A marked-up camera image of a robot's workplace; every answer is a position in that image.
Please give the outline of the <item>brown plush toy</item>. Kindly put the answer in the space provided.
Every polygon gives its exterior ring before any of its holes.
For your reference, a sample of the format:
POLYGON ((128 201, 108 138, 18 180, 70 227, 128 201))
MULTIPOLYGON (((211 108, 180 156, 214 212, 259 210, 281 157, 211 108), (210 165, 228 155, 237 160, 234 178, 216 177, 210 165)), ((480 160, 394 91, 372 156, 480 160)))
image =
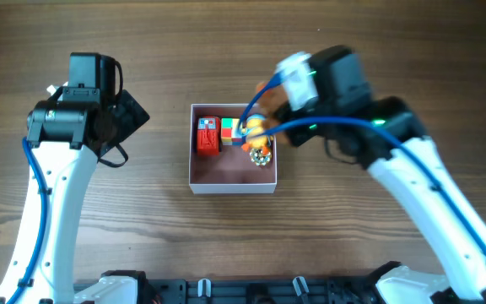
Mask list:
MULTIPOLYGON (((262 89, 266 87, 267 81, 262 81, 256 85, 256 92, 258 93, 262 89)), ((272 89, 268 89, 257 102, 261 108, 261 111, 265 117, 265 120, 262 122, 262 127, 265 130, 276 128, 277 126, 283 124, 283 122, 279 121, 275 116, 274 113, 280 109, 285 104, 288 104, 288 97, 284 91, 284 88, 279 85, 272 89)), ((275 135, 276 140, 279 144, 285 144, 287 146, 293 146, 290 142, 290 139, 285 131, 281 133, 276 133, 275 135)))

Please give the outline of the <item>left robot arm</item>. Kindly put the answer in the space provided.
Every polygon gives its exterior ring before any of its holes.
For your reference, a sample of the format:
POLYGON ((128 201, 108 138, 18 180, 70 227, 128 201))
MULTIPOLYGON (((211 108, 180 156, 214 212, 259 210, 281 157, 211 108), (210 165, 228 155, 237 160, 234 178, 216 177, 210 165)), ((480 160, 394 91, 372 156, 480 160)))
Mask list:
POLYGON ((30 176, 0 303, 147 303, 154 289, 141 271, 112 270, 77 291, 73 259, 84 197, 98 164, 149 119, 123 88, 113 57, 74 52, 67 82, 27 117, 22 146, 30 176))

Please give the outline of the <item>yellow round spinner toy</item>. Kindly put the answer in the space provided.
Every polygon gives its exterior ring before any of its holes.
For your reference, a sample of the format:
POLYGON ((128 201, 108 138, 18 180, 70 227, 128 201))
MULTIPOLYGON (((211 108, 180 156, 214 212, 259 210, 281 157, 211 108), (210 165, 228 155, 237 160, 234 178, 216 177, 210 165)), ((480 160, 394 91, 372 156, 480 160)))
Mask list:
POLYGON ((251 157, 251 162, 256 166, 266 166, 272 159, 272 152, 269 150, 251 149, 249 156, 251 157))

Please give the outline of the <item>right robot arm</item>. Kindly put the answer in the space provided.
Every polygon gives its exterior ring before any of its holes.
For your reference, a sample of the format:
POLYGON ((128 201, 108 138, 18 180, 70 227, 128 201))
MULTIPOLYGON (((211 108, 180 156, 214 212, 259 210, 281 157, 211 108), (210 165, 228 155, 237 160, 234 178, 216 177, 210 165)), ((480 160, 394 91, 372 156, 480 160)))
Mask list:
POLYGON ((335 140, 400 203, 440 261, 444 273, 434 278, 387 271, 375 285, 381 299, 486 303, 486 225, 407 104, 375 99, 346 46, 295 53, 276 74, 288 99, 274 116, 290 143, 335 140))

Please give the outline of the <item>yellow duck toy blue hat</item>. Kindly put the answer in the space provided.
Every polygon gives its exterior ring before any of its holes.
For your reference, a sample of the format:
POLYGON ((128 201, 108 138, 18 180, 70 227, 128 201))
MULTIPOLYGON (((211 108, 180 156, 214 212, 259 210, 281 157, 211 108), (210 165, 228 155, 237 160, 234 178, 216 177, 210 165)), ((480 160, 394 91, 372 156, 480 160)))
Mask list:
POLYGON ((260 150, 263 155, 271 152, 271 137, 263 135, 265 132, 264 121, 265 117, 261 114, 253 114, 246 119, 243 133, 245 142, 241 145, 245 152, 250 152, 252 149, 260 150))

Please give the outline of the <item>colourful puzzle cube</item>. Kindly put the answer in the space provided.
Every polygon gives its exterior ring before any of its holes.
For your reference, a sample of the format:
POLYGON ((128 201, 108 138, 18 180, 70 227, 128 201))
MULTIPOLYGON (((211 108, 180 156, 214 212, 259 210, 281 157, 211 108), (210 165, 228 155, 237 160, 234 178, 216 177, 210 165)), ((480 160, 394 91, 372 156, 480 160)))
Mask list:
POLYGON ((221 119, 221 143, 224 146, 234 145, 241 146, 243 139, 237 128, 239 123, 238 118, 223 117, 221 119))

